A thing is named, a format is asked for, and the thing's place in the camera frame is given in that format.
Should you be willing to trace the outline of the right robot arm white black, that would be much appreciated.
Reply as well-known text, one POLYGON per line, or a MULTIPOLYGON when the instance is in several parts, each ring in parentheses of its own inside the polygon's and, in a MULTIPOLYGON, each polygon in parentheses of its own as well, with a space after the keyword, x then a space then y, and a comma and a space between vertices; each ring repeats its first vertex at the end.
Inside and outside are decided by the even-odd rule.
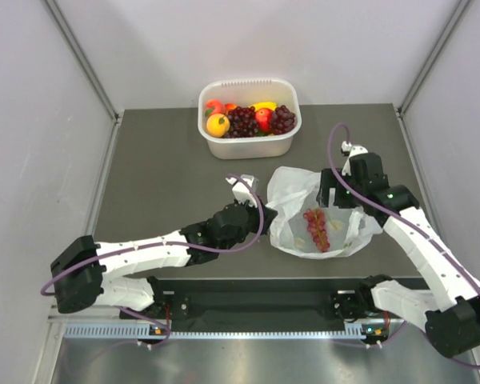
POLYGON ((387 275, 369 276, 355 291, 360 312, 396 314, 446 358, 480 346, 480 282, 434 232, 410 190, 390 185, 379 155, 356 146, 343 168, 323 169, 316 200, 322 207, 362 209, 402 248, 430 290, 420 294, 387 275))

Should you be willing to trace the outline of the white plastic fruit bag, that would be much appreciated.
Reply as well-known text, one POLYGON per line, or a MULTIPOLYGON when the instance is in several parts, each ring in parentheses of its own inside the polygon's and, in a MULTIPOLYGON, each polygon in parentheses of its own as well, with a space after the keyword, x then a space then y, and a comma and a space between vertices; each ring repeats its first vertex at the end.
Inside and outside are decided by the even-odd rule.
POLYGON ((322 208, 316 202, 320 174, 309 170, 279 167, 267 187, 267 206, 278 215, 270 225, 270 244, 282 252, 299 258, 323 260, 347 258, 367 246, 372 237, 382 232, 374 218, 362 208, 322 208), (307 231, 303 214, 307 209, 321 209, 326 216, 330 249, 318 251, 307 231))

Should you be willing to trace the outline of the light pink grape bunch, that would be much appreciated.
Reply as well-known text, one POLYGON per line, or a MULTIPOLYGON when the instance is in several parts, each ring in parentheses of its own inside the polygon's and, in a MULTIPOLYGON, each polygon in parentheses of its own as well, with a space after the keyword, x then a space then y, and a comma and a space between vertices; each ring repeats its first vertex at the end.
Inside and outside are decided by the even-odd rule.
POLYGON ((307 231, 318 251, 321 253, 327 252, 330 249, 330 243, 326 230, 325 213, 319 208, 307 209, 303 217, 307 221, 307 231))

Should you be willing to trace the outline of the dark red grape bunch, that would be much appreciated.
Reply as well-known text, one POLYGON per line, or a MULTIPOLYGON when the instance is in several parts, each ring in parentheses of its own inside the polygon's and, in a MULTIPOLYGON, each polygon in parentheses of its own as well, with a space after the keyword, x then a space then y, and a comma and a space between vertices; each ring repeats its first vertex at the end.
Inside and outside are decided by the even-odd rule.
POLYGON ((252 138, 258 136, 260 131, 259 123, 256 120, 248 122, 231 121, 227 132, 223 138, 252 138))

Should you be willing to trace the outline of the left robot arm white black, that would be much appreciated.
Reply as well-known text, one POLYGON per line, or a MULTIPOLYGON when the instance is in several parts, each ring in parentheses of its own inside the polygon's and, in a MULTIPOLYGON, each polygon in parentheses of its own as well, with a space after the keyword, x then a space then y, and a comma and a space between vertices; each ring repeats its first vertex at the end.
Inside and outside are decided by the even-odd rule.
POLYGON ((50 265, 58 312, 102 305, 157 317, 166 305, 162 288, 155 277, 136 279, 136 274, 201 265, 245 249, 247 236, 267 234, 276 216, 264 204, 235 201, 203 222, 156 238, 110 243, 81 236, 50 265))

